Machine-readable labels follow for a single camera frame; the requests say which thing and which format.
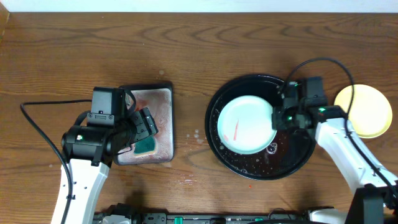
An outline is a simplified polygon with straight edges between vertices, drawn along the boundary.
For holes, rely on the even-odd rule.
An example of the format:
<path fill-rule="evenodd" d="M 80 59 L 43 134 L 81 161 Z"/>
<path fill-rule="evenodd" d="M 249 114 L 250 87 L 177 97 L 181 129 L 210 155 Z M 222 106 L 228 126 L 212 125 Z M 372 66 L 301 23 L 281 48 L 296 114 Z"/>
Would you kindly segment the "green and yellow sponge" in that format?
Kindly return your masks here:
<path fill-rule="evenodd" d="M 155 139 L 153 137 L 145 138 L 134 144 L 134 154 L 143 156 L 155 152 Z"/>

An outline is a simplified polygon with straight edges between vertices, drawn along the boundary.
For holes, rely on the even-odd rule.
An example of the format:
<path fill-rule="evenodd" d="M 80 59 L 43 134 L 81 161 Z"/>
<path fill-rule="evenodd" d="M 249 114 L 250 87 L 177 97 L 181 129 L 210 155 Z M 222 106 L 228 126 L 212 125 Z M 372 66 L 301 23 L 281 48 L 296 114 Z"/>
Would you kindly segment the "mint green plate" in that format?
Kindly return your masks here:
<path fill-rule="evenodd" d="M 262 151 L 277 133 L 272 128 L 272 111 L 272 105 L 258 96 L 245 95 L 231 100 L 217 120 L 220 141 L 237 154 Z"/>

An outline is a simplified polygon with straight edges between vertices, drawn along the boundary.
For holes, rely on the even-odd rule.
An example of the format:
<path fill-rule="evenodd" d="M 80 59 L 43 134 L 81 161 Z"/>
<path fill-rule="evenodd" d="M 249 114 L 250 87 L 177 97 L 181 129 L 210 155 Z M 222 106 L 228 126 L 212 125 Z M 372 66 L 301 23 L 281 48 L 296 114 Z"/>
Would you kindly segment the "yellow plate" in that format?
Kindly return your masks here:
<path fill-rule="evenodd" d="M 392 123 L 392 107 L 377 89 L 363 84 L 354 85 L 354 99 L 349 120 L 361 138 L 376 138 Z"/>

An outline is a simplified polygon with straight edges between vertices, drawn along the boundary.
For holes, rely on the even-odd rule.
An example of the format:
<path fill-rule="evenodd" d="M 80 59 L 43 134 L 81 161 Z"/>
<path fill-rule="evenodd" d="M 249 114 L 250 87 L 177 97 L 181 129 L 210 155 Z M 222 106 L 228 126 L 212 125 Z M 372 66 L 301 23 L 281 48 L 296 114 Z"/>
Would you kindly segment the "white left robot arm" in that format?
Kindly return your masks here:
<path fill-rule="evenodd" d="M 105 118 L 85 111 L 63 135 L 66 165 L 52 223 L 91 223 L 101 189 L 118 157 L 134 151 L 134 144 L 155 134 L 158 129 L 148 108 L 135 110 L 111 124 L 82 125 L 84 119 Z"/>

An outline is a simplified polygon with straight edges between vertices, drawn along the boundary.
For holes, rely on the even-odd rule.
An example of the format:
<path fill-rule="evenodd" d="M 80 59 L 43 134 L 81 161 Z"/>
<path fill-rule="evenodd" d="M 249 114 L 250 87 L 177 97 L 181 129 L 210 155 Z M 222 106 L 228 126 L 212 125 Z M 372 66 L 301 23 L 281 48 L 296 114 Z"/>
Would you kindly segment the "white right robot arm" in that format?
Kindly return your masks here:
<path fill-rule="evenodd" d="M 388 171 L 356 134 L 339 106 L 275 107 L 275 130 L 306 131 L 323 148 L 354 194 L 348 213 L 319 208 L 308 213 L 309 223 L 397 223 L 397 176 Z"/>

